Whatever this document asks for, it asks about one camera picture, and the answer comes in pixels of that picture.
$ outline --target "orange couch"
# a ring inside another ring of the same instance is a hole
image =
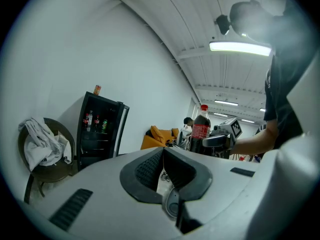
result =
[[[141,150],[154,147],[166,147],[166,143],[172,143],[175,139],[177,139],[179,133],[178,128],[173,128],[172,130],[159,130],[154,125],[150,127],[150,130],[153,137],[149,135],[145,135],[143,137],[142,145],[140,148]]]

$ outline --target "light fixture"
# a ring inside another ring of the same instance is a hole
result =
[[[209,43],[210,50],[212,52],[217,51],[227,51],[227,52],[241,52],[241,53],[250,53],[250,54],[258,54],[263,56],[269,56],[271,52],[271,48],[252,44],[245,42],[210,42]]]
[[[223,100],[215,100],[215,103],[221,103],[221,104],[227,104],[227,105],[232,105],[232,106],[238,106],[238,103],[234,103],[234,102],[228,102],[228,101],[223,101]]]
[[[244,121],[244,122],[247,122],[247,123],[252,123],[252,124],[255,123],[254,121],[249,121],[249,120],[246,120],[246,119],[241,119],[241,121]]]
[[[226,114],[219,114],[219,113],[214,113],[215,115],[217,115],[217,116],[221,116],[221,117],[228,117]]]

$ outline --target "white cloth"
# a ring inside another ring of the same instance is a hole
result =
[[[58,162],[62,155],[64,161],[71,163],[71,146],[68,140],[62,136],[54,136],[53,132],[45,124],[43,118],[31,117],[19,124],[19,131],[26,126],[30,137],[24,144],[25,158],[30,171],[37,165],[51,166]]]

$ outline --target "wall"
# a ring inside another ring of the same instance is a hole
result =
[[[213,115],[209,115],[210,121],[211,121],[211,128],[213,128],[213,126],[215,125],[219,125],[221,124],[223,121],[225,121],[226,119],[221,118],[221,117],[217,117],[217,116],[213,116]],[[242,130],[241,135],[238,137],[238,139],[244,139],[244,138],[249,138],[252,137],[253,135],[256,134],[257,129],[259,128],[259,125],[251,125],[248,123],[244,123],[242,121],[238,121]]]
[[[139,150],[151,125],[182,125],[190,86],[150,28],[117,4],[33,0],[11,31],[1,53],[0,165],[16,198],[23,200],[29,178],[17,148],[18,124],[52,118],[76,140],[84,94],[96,84],[101,96],[130,107],[120,153]]]

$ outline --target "bottle cap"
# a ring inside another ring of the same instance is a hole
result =
[[[207,105],[201,105],[201,110],[205,110],[205,111],[207,111],[208,110],[208,106]]]

